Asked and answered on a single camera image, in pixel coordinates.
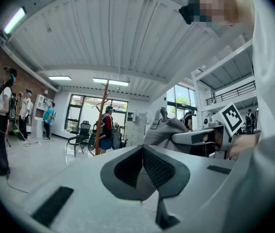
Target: brick wall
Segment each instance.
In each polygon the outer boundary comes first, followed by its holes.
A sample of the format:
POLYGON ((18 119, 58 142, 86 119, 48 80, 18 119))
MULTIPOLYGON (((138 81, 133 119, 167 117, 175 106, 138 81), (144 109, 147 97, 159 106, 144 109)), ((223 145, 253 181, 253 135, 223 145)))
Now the brick wall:
MULTIPOLYGON (((37 94, 44 94, 45 90, 48 90, 47 97, 54 100, 55 92, 33 77, 30 73, 22 69, 17 63, 15 63, 6 52, 0 47, 0 83, 2 82, 2 77, 5 74, 3 70, 6 66, 14 68, 17 70, 17 79, 12 87, 12 91, 18 94, 20 91, 25 93, 25 89, 32 91, 33 95, 31 97, 32 103, 35 104, 37 94)), ((17 105, 17 113, 19 112, 20 103, 17 105)), ((42 117, 43 111, 37 111, 36 116, 42 117)))

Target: chair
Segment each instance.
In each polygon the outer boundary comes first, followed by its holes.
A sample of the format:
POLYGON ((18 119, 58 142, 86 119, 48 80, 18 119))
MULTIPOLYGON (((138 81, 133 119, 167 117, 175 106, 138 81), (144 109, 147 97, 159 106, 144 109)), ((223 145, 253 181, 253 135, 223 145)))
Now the chair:
POLYGON ((89 130, 90 130, 91 125, 89 124, 89 121, 83 121, 80 124, 80 131, 71 131, 72 134, 76 134, 76 135, 82 135, 83 138, 83 143, 87 143, 84 142, 85 140, 89 139, 89 130))
POLYGON ((66 153, 68 152, 68 145, 73 145, 74 146, 74 157, 76 157, 76 146, 80 146, 81 151, 84 153, 83 146, 82 146, 83 139, 84 139, 84 137, 82 135, 78 135, 78 136, 69 138, 69 141, 66 144, 66 153))

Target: white shirt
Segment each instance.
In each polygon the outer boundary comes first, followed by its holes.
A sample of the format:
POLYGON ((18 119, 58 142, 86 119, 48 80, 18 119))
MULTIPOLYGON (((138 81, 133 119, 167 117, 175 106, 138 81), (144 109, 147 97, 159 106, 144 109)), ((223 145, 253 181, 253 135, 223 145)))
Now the white shirt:
POLYGON ((8 99, 11 97, 11 89, 9 87, 4 88, 4 90, 0 94, 0 109, 3 109, 3 96, 7 95, 8 99))
POLYGON ((269 0, 255 7, 253 66, 259 107, 259 140, 275 135, 275 8, 269 0))
POLYGON ((31 107, 31 99, 23 98, 22 99, 22 107, 21 107, 21 110, 19 113, 21 118, 24 118, 29 114, 30 107, 31 107))

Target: fluorescent light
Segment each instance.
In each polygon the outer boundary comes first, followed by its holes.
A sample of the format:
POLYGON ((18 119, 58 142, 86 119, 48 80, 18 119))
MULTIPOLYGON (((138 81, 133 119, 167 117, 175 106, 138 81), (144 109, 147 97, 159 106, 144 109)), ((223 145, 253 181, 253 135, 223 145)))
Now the fluorescent light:
POLYGON ((51 80, 71 80, 69 76, 49 76, 51 80))
MULTIPOLYGON (((93 78, 93 81, 94 81, 95 83, 107 83, 107 80, 106 80, 106 79, 96 79, 96 78, 93 78)), ((110 80, 108 83, 109 83, 109 84, 122 85, 122 86, 128 86, 128 85, 129 85, 128 82, 117 81, 117 80, 110 80)))
POLYGON ((19 10, 14 14, 14 16, 7 23, 4 28, 4 32, 9 34, 13 27, 21 20, 22 17, 25 16, 25 10, 23 8, 19 8, 19 10))

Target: teal shirt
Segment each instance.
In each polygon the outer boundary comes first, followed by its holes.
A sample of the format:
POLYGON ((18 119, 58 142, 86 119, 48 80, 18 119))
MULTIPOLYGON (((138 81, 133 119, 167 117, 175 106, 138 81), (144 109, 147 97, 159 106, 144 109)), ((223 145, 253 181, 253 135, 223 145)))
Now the teal shirt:
POLYGON ((49 109, 46 111, 46 113, 44 114, 44 117, 42 118, 43 121, 48 120, 49 115, 51 115, 50 120, 48 121, 48 124, 51 124, 53 112, 54 112, 54 110, 51 109, 51 108, 49 108, 49 109))

